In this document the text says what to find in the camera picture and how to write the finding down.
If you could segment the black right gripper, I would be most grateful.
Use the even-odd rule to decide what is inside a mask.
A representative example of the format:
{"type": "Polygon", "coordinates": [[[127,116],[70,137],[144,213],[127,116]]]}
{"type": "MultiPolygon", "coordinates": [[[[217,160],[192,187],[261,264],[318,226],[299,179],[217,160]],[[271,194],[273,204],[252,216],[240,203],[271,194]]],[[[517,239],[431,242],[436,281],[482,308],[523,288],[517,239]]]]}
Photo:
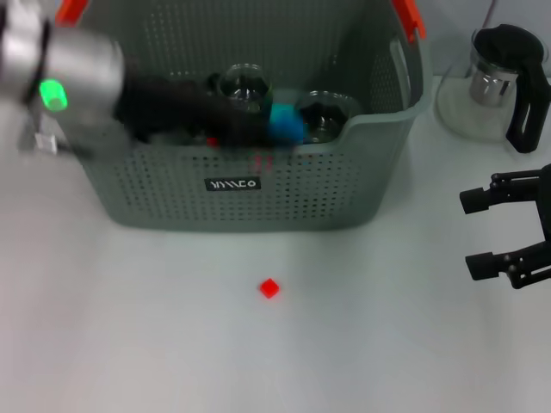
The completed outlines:
{"type": "Polygon", "coordinates": [[[489,280],[505,274],[514,289],[550,279],[551,164],[541,170],[496,173],[488,189],[460,193],[465,214],[479,213],[504,203],[536,202],[545,242],[494,255],[467,256],[465,262],[473,280],[489,280]]]}

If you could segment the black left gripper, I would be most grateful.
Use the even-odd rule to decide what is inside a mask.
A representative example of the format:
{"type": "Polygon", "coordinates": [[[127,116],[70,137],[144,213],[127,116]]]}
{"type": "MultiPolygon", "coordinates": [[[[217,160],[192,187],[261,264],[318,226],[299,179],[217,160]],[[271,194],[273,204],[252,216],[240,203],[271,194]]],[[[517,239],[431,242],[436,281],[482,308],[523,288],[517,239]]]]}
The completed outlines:
{"type": "Polygon", "coordinates": [[[272,146],[266,118],[209,95],[194,81],[126,75],[114,118],[140,137],[194,128],[222,147],[272,146]]]}

